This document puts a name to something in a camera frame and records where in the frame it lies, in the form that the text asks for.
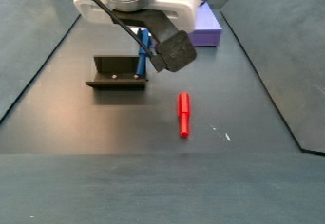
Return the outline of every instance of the red marker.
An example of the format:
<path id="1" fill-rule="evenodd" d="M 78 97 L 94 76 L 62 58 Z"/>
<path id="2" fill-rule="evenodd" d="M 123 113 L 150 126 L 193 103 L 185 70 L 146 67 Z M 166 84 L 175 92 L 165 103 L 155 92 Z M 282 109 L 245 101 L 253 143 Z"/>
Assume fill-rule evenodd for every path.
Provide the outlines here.
<path id="1" fill-rule="evenodd" d="M 181 137 L 189 136 L 189 116 L 190 116 L 189 94 L 186 92 L 182 92 L 178 95 L 178 117 L 179 117 Z"/>

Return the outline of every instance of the dark gray table surface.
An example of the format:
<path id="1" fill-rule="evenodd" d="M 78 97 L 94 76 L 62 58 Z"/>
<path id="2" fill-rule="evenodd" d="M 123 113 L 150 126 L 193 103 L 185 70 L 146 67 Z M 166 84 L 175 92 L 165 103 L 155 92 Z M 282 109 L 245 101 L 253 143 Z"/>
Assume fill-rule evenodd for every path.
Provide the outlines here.
<path id="1" fill-rule="evenodd" d="M 325 161 L 300 153 L 223 23 L 145 91 L 94 91 L 92 55 L 135 54 L 119 28 L 79 20 L 0 125 L 1 223 L 322 223 Z M 191 95 L 178 137 L 177 95 Z"/>

